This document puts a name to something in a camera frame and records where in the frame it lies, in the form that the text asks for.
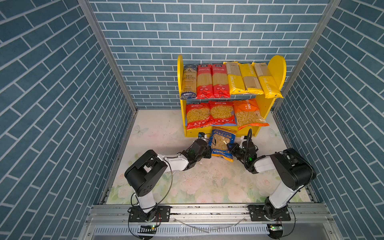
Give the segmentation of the red macaroni bag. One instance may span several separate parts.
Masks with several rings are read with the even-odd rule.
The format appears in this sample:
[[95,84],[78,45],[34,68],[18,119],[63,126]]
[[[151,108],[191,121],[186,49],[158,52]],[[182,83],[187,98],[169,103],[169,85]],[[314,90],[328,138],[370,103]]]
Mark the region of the red macaroni bag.
[[236,124],[233,102],[209,101],[209,107],[215,125],[221,126]]
[[188,104],[186,118],[187,130],[205,128],[215,123],[208,103]]

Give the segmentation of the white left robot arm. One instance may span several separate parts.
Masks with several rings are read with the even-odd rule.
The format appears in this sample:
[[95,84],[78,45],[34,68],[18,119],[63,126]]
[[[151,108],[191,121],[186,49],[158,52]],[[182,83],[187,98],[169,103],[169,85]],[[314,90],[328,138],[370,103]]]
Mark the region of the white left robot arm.
[[156,213],[159,205],[152,193],[164,173],[186,171],[193,168],[201,159],[211,158],[211,147],[204,138],[196,139],[187,149],[174,156],[146,151],[124,173],[128,184],[134,189],[141,213],[148,218]]

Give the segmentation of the yellow spaghetti box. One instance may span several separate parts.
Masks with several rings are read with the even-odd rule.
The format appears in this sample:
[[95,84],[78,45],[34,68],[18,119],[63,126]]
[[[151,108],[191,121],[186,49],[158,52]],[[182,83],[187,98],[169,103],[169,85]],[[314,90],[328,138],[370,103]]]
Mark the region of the yellow spaghetti box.
[[229,92],[231,95],[246,94],[247,90],[241,75],[238,62],[224,62],[227,69]]
[[266,99],[283,98],[277,83],[265,63],[252,63]]
[[251,64],[238,64],[243,82],[248,94],[263,95],[264,91],[261,87],[254,67]]

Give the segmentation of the red macaroni bag front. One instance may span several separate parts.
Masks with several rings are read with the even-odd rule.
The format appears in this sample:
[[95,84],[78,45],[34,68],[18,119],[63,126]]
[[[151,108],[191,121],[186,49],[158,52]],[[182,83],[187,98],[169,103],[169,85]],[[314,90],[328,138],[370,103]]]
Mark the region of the red macaroni bag front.
[[215,123],[208,103],[188,104],[186,118],[187,130],[205,128]]

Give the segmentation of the red macaroni bag back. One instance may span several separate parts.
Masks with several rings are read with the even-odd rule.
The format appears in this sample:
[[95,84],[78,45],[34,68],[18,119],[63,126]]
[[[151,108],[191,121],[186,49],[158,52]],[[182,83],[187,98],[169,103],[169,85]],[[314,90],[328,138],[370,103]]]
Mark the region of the red macaroni bag back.
[[209,101],[209,107],[215,125],[221,126],[236,124],[233,102]]

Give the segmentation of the red spaghetti bag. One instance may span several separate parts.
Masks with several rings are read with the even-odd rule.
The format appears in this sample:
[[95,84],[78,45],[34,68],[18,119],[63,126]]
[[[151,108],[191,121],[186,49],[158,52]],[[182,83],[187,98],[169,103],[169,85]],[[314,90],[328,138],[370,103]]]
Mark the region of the red spaghetti bag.
[[216,99],[230,98],[227,68],[223,64],[212,65],[213,93]]
[[197,99],[213,99],[212,65],[198,65]]

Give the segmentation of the blue elbow pasta bag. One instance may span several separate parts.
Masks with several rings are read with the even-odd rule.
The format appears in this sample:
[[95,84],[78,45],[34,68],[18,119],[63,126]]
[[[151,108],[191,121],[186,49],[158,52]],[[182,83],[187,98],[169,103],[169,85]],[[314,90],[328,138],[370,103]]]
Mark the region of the blue elbow pasta bag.
[[227,144],[234,144],[235,138],[236,132],[234,130],[223,127],[213,127],[209,140],[211,155],[233,162],[233,155],[228,149]]

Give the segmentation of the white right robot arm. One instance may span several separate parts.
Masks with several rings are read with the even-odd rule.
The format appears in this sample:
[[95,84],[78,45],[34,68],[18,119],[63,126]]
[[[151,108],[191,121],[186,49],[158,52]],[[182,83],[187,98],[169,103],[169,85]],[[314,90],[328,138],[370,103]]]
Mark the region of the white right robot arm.
[[293,196],[317,176],[314,168],[293,148],[258,157],[258,148],[252,138],[245,137],[241,144],[227,144],[230,153],[252,174],[276,170],[281,182],[266,198],[264,218],[270,221],[290,220],[288,203]]

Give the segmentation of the orange pasta bag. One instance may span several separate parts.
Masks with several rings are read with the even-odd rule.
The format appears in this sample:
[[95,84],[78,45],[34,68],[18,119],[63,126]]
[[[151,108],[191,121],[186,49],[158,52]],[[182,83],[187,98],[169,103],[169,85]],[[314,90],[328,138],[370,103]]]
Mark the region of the orange pasta bag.
[[255,99],[233,101],[233,106],[238,130],[248,126],[269,126],[267,121],[262,117],[260,108]]

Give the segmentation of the dark blue spaghetti bag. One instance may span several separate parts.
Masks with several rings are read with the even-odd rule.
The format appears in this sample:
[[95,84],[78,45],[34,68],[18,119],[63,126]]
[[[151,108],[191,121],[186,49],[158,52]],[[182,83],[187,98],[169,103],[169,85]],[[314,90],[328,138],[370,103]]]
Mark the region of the dark blue spaghetti bag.
[[183,70],[181,100],[195,99],[197,97],[198,65],[185,65]]

